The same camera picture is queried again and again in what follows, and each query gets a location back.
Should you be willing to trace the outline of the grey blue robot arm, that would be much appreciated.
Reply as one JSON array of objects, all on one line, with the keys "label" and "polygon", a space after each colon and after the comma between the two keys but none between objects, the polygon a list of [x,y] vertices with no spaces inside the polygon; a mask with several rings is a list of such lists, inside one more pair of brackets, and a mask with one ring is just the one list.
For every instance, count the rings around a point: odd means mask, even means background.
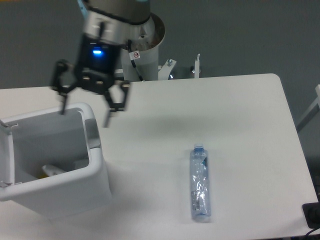
[{"label": "grey blue robot arm", "polygon": [[66,112],[68,95],[76,88],[101,95],[108,105],[104,127],[114,113],[125,111],[130,82],[117,80],[116,63],[123,47],[130,48],[128,34],[151,18],[148,0],[81,0],[86,17],[77,61],[55,63],[51,89],[61,96],[60,114]]}]

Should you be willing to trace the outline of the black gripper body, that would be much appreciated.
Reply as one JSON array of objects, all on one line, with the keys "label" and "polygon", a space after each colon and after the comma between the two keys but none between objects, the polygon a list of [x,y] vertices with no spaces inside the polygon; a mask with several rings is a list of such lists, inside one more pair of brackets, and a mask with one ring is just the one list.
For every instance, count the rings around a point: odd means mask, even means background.
[{"label": "black gripper body", "polygon": [[76,85],[103,95],[115,84],[115,67],[121,46],[82,36],[77,62],[73,69]]}]

